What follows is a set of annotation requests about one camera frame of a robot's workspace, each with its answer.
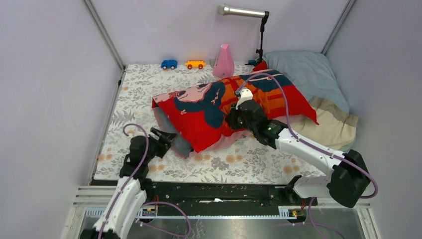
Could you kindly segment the white pillow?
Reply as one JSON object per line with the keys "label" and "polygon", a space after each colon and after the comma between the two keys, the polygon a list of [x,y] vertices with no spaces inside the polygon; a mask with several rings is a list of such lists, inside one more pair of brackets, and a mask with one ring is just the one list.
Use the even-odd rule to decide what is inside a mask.
{"label": "white pillow", "polygon": [[185,140],[171,123],[169,116],[160,107],[153,109],[157,124],[161,131],[176,134],[172,142],[172,150],[182,158],[188,158],[193,152],[191,144]]}

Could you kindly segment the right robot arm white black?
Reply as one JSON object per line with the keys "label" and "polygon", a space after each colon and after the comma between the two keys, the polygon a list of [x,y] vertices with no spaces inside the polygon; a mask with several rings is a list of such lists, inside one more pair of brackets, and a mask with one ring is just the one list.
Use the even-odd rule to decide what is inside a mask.
{"label": "right robot arm white black", "polygon": [[362,155],[349,150],[329,149],[292,130],[287,124],[268,119],[254,100],[230,107],[225,121],[231,129],[244,129],[262,145],[285,151],[313,165],[324,173],[319,177],[298,177],[285,192],[288,203],[298,205],[305,198],[331,197],[340,205],[353,208],[371,180]]}

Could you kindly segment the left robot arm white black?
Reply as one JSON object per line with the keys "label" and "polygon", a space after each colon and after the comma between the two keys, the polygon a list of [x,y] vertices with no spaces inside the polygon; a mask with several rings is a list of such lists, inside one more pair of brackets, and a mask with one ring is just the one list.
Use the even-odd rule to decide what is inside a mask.
{"label": "left robot arm white black", "polygon": [[116,189],[100,218],[92,229],[83,230],[82,239],[125,239],[142,204],[154,200],[151,179],[147,178],[148,164],[155,158],[163,158],[171,148],[177,134],[151,128],[148,134],[134,136],[130,140],[129,153],[124,158]]}

